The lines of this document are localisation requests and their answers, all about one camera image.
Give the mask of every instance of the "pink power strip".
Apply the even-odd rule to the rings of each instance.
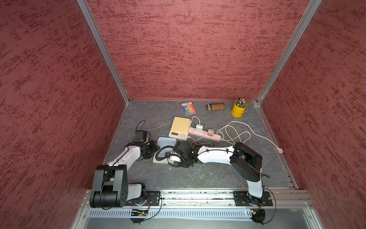
[[[221,136],[220,135],[214,134],[213,136],[209,136],[207,134],[207,131],[204,131],[203,130],[202,133],[199,133],[199,132],[196,131],[196,128],[193,128],[193,127],[189,128],[188,133],[189,134],[196,135],[196,136],[199,136],[199,137],[207,138],[209,140],[213,140],[213,141],[216,141],[216,142],[219,142],[221,140]]]

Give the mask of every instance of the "wire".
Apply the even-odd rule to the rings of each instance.
[[[198,118],[197,116],[193,116],[193,117],[192,117],[192,119],[191,119],[191,123],[192,123],[193,118],[197,118],[197,119],[198,119],[198,121],[199,121],[199,124],[201,125],[201,121],[199,120],[199,118]]]
[[[130,148],[128,147],[128,146],[125,146],[125,148],[127,148],[127,152],[128,151],[130,151]],[[113,163],[113,165],[111,166],[111,167],[113,167],[117,162],[119,162],[119,160],[124,156],[125,154],[123,154],[120,158],[118,158],[114,163]],[[106,178],[107,178],[107,174],[108,173],[111,173],[112,171],[110,171],[109,170],[109,166],[107,167],[107,172],[103,175],[103,180],[102,180],[102,187],[100,188],[100,193],[99,193],[99,203],[100,203],[100,205],[102,205],[102,200],[101,200],[101,197],[102,197],[102,191],[103,191],[103,187],[104,187],[104,183],[105,183],[105,180],[106,180]]]
[[[263,203],[261,204],[261,206],[253,211],[258,211],[261,207],[263,206]]]
[[[216,131],[216,134],[218,135],[219,131],[220,131],[220,134],[223,135],[223,137],[220,139],[220,143],[219,143],[219,148],[221,147],[221,143],[223,142],[223,139],[224,139],[224,133],[221,131],[221,130],[218,130],[216,128],[213,128],[212,130],[217,130]]]
[[[147,203],[147,210],[149,210],[149,209],[150,209],[150,197],[147,197],[147,198],[145,199],[145,202],[143,202],[142,204],[137,204],[137,203],[135,203],[135,205],[136,205],[136,206],[139,206],[139,207],[143,207],[143,205],[144,205],[145,203]]]
[[[267,223],[269,223],[270,221],[272,221],[272,220],[273,220],[273,218],[275,217],[275,214],[276,214],[276,211],[277,211],[277,202],[276,202],[275,195],[274,195],[274,194],[273,194],[273,192],[272,192],[271,190],[269,190],[268,188],[265,188],[265,189],[267,189],[268,191],[270,191],[270,192],[271,192],[271,194],[272,194],[272,196],[273,196],[273,198],[274,198],[274,214],[273,214],[272,218],[271,218],[268,222],[265,222],[265,223],[263,223],[263,222],[262,222],[262,224],[267,224]]]
[[[231,128],[233,128],[233,129],[234,129],[234,131],[236,132],[236,135],[237,135],[237,136],[236,136],[236,137],[234,137],[234,138],[231,138],[231,136],[228,134],[228,132],[227,132],[227,130],[226,130],[226,128],[227,128],[227,127],[231,127]],[[229,140],[225,140],[225,139],[223,139],[223,141],[226,141],[226,142],[231,143],[231,144],[233,144],[233,145],[235,145],[234,139],[236,139],[236,138],[239,138],[239,142],[242,142],[242,140],[240,139],[240,135],[242,135],[242,134],[244,134],[244,133],[248,133],[248,134],[249,134],[249,138],[247,138],[246,140],[244,140],[242,143],[246,142],[247,140],[249,140],[249,139],[251,138],[251,134],[250,134],[248,131],[244,131],[244,132],[242,132],[242,133],[238,134],[238,132],[236,131],[236,129],[235,129],[233,126],[230,126],[230,125],[225,126],[225,133],[227,134],[227,136],[229,136],[230,141],[232,141],[232,143],[231,143]]]
[[[162,150],[167,149],[167,148],[172,148],[173,150],[175,150],[175,151],[176,151],[176,154],[168,154],[168,155],[164,156],[163,158],[158,158],[159,153],[160,153]],[[181,154],[181,152],[179,151],[179,149],[177,149],[177,148],[175,148],[174,146],[171,146],[171,145],[167,145],[167,146],[164,146],[164,147],[160,148],[160,149],[156,152],[156,154],[155,154],[155,159],[156,159],[157,161],[160,161],[160,160],[164,160],[165,158],[169,158],[170,156],[176,156],[176,157],[178,157],[178,158],[180,159],[180,162],[179,162],[179,164],[178,164],[178,165],[174,165],[174,164],[172,164],[172,163],[168,162],[168,164],[169,164],[169,165],[171,165],[171,166],[173,166],[173,167],[181,167],[181,166],[183,165],[183,162],[184,162],[184,163],[186,163],[186,164],[187,164],[187,165],[189,165],[189,166],[192,166],[192,165],[194,165],[194,164],[196,163],[196,160],[195,160],[195,159],[193,159],[193,161],[192,161],[192,162],[190,162],[190,163],[189,163],[189,162],[187,162],[187,161],[184,159],[184,157],[183,157],[183,155]]]
[[[244,123],[244,122],[231,121],[231,122],[229,122],[228,124],[226,124],[224,127],[220,128],[219,130],[222,130],[223,128],[225,128],[225,132],[226,132],[226,127],[230,126],[230,123],[232,123],[232,122],[237,122],[237,123],[241,123],[241,124],[246,125],[247,127],[249,127],[249,129],[252,131],[252,133],[253,133],[254,135],[256,135],[256,136],[258,136],[258,137],[261,137],[261,138],[266,139],[267,141],[269,141],[270,143],[272,143],[272,144],[276,147],[276,149],[277,149],[278,151],[280,151],[280,149],[281,149],[281,148],[279,148],[275,143],[273,143],[271,140],[269,140],[269,139],[268,139],[268,138],[266,138],[266,137],[263,137],[263,136],[261,136],[261,135],[259,135],[259,134],[254,133],[254,131],[252,130],[252,128],[251,128],[248,124],[246,124],[246,123]]]
[[[195,147],[196,145],[200,144],[200,145],[204,145],[204,144],[210,144],[211,147],[216,147],[216,142],[213,142],[213,141],[210,141],[210,142],[200,142],[199,139],[203,138],[203,137],[200,137],[199,139],[195,140],[194,138],[192,138],[191,136],[187,136],[189,138],[191,138],[193,140],[193,142],[191,143],[191,147]]]
[[[143,123],[143,125],[141,126],[141,130],[142,130],[143,126],[145,125],[146,120],[142,120],[141,122],[144,122],[144,123]]]
[[[218,150],[218,151],[225,151],[225,152],[230,152],[230,151],[228,151],[228,150],[223,150],[223,149],[207,149],[207,150],[205,150],[204,152],[209,152],[209,151],[216,151],[216,150]],[[265,177],[267,177],[267,178],[270,178],[270,176],[268,176],[267,174],[265,174],[265,173],[261,173],[261,172],[259,172],[258,170],[256,170],[253,166],[251,166],[249,163],[247,163],[252,169],[254,169],[255,171],[257,171],[258,173],[260,173],[262,176],[265,176]]]
[[[152,218],[154,218],[155,216],[157,216],[157,215],[159,214],[159,212],[160,212],[160,210],[161,210],[161,207],[162,207],[162,205],[163,205],[163,198],[161,197],[161,194],[160,194],[160,193],[159,193],[159,196],[160,196],[160,199],[161,199],[161,203],[160,203],[159,211],[158,211],[158,212],[157,212],[153,217],[148,218],[148,219],[144,219],[143,221],[146,221],[146,220],[152,219]]]

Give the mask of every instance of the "yellow pen holder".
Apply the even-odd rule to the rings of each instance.
[[[236,104],[238,103],[238,100],[235,100],[234,106],[231,110],[231,114],[234,117],[240,118],[241,116],[243,116],[245,108],[247,108],[248,103],[244,104],[243,107],[238,107]]]

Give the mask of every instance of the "white charging cable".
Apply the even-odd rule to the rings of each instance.
[[[191,127],[191,124],[192,124],[192,120],[193,120],[193,118],[197,118],[198,119],[198,121],[199,121],[199,124],[201,125],[201,121],[200,121],[200,119],[197,117],[197,116],[193,116],[192,117],[192,119],[191,119],[191,122],[189,123],[189,128],[191,128],[194,132],[196,132],[196,133],[199,133],[199,134],[202,134],[202,133],[200,133],[200,132],[198,132],[198,131],[196,131],[195,129],[193,129],[192,127]]]
[[[247,127],[249,127],[249,129],[252,131],[252,133],[253,133],[254,135],[256,135],[256,136],[258,136],[258,137],[261,137],[261,138],[266,139],[267,141],[269,141],[270,143],[272,143],[272,144],[276,147],[276,149],[277,149],[278,153],[280,153],[280,154],[281,154],[281,153],[283,153],[283,149],[281,149],[280,147],[278,147],[275,143],[273,143],[273,142],[272,142],[271,140],[269,140],[268,138],[263,137],[263,136],[261,136],[261,135],[259,135],[259,134],[254,133],[254,131],[252,130],[252,128],[251,128],[248,124],[246,124],[246,123],[244,123],[244,122],[231,121],[231,122],[229,122],[228,124],[226,124],[224,127],[220,128],[218,131],[221,131],[223,128],[225,128],[225,133],[226,133],[226,134],[229,136],[229,138],[230,138],[230,140],[226,140],[226,139],[222,138],[222,140],[223,140],[223,141],[226,141],[226,142],[228,142],[228,143],[230,143],[230,144],[232,144],[232,145],[235,145],[234,139],[239,138],[239,141],[241,142],[240,135],[242,135],[242,134],[244,134],[244,133],[248,133],[248,134],[249,134],[249,138],[247,138],[246,140],[244,140],[244,141],[243,141],[243,143],[244,143],[245,141],[247,141],[248,139],[250,139],[251,134],[250,134],[248,131],[244,131],[244,132],[242,132],[242,133],[238,134],[237,130],[236,130],[233,126],[231,126],[231,125],[230,125],[230,124],[231,124],[231,123],[233,123],[233,122],[237,122],[237,123],[241,123],[241,124],[246,125]],[[227,128],[228,126],[230,126],[231,128],[233,128],[233,129],[234,129],[234,131],[235,131],[235,133],[237,134],[237,136],[236,136],[235,138],[231,138],[231,136],[227,133],[226,128]]]
[[[192,138],[191,136],[188,136],[189,138],[191,138],[193,140],[193,142],[191,143],[191,147],[193,148],[195,145],[198,145],[198,144],[201,144],[201,145],[204,145],[204,144],[210,144],[211,147],[216,147],[216,142],[213,142],[213,141],[210,141],[210,142],[200,142],[199,139],[203,138],[203,137],[200,137],[199,139],[195,140],[194,138]]]

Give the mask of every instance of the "mounting plate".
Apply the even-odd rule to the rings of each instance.
[[[247,193],[248,193],[248,191],[233,192],[233,194],[234,194],[234,200],[235,200],[235,205],[236,206],[253,207],[246,200]],[[270,196],[269,192],[263,192],[262,202],[263,202],[263,205],[262,206],[265,206],[265,207],[266,206],[267,207],[273,206],[272,199],[271,199],[271,196]]]
[[[160,203],[160,191],[146,191],[147,198],[150,198],[150,206],[159,206]],[[138,199],[131,199],[126,201],[125,206],[141,207],[147,206],[148,202],[140,203]]]

